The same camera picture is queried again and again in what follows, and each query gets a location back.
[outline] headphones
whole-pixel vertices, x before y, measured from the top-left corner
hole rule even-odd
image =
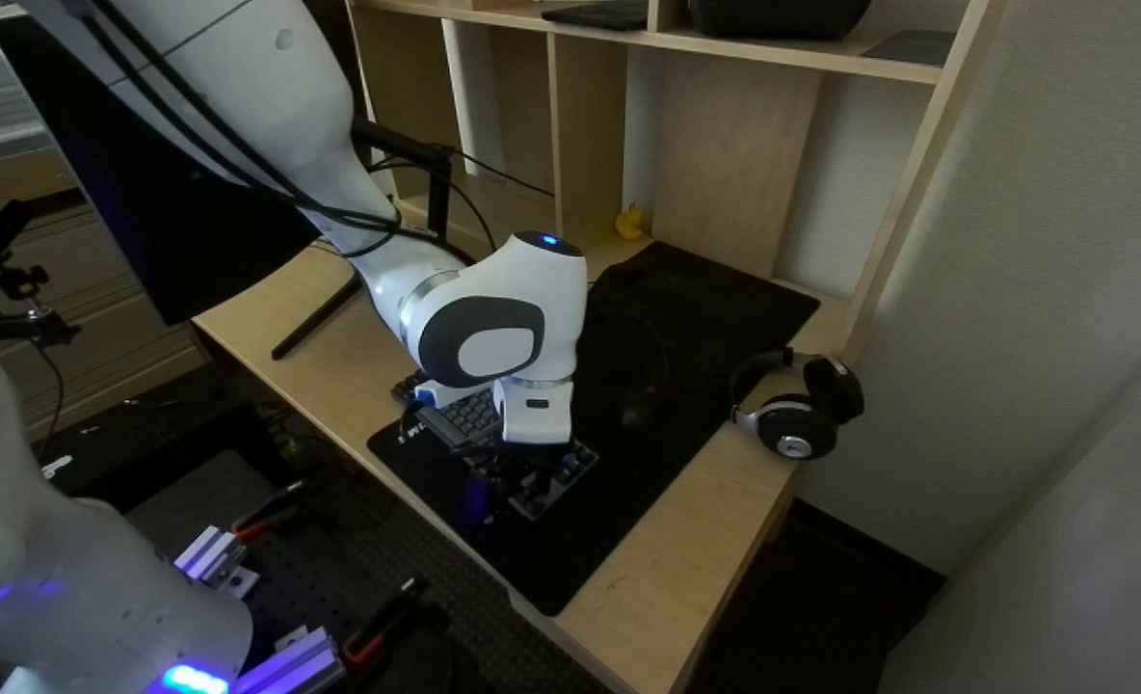
[[[807,394],[780,394],[760,409],[739,409],[743,381],[794,368],[798,357],[790,346],[753,357],[728,378],[731,423],[760,435],[762,448],[790,465],[822,461],[838,448],[838,427],[867,409],[859,378],[827,357],[802,364]]]

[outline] wooden shelf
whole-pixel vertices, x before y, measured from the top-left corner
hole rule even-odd
[[[501,31],[572,35],[572,38],[620,44],[640,49],[762,64],[762,65],[790,65],[790,71],[818,71],[818,75],[845,75],[845,78],[871,78],[871,83],[898,83],[898,84],[939,83],[939,65],[867,57],[867,49],[877,48],[886,35],[853,35],[845,44],[736,44],[736,38],[696,35],[692,26],[673,26],[673,31],[568,26],[568,24],[538,20],[538,10],[468,10],[460,0],[357,0],[357,4],[393,11],[393,17],[426,17],[426,20],[456,20],[473,26],[501,26]]]

